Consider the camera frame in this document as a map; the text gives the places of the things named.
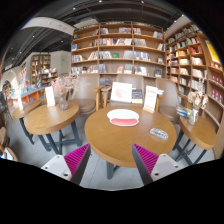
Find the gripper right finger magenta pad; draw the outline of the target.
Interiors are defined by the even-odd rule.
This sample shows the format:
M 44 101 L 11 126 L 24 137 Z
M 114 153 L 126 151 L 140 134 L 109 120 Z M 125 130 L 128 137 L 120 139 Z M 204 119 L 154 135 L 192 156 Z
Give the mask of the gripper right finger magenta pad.
M 182 169 L 169 155 L 158 155 L 137 144 L 132 145 L 132 155 L 144 185 Z

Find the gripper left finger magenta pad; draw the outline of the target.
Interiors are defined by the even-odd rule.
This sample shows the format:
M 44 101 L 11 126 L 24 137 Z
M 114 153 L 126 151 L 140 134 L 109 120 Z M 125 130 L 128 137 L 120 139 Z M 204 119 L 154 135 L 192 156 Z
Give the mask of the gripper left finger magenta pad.
M 55 155 L 51 160 L 42 166 L 42 169 L 79 185 L 90 154 L 90 145 L 86 144 L 65 156 Z

